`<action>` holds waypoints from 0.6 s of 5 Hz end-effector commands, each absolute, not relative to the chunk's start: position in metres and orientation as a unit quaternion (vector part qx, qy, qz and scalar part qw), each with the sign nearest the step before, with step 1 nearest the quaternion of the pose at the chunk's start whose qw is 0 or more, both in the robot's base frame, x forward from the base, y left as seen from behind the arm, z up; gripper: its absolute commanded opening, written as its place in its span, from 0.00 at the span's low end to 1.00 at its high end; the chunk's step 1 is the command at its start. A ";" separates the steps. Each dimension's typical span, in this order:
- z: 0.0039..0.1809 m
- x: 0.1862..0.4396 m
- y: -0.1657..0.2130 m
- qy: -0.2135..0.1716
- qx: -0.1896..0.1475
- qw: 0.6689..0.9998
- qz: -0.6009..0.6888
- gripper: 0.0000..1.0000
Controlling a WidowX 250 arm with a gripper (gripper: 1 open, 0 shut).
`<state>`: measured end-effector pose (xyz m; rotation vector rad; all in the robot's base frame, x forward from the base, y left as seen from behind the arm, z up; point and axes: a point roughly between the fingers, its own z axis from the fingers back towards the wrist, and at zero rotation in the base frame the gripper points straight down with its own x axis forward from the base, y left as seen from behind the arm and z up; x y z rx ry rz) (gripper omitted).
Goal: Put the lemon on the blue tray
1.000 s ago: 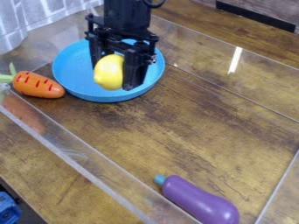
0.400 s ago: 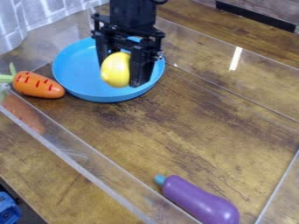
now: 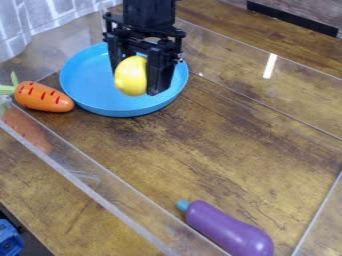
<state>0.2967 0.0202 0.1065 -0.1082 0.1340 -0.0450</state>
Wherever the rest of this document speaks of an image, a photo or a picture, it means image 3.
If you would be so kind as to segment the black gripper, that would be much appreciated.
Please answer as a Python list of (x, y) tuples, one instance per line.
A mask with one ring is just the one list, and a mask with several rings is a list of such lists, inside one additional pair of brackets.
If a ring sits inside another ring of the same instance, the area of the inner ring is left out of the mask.
[(147, 94), (155, 96), (171, 86), (175, 66), (183, 61), (182, 46), (186, 32), (174, 27), (178, 0), (123, 0), (123, 14), (107, 12), (104, 41), (112, 70), (136, 52), (131, 49), (134, 38), (175, 39), (174, 43), (155, 44), (147, 53)]

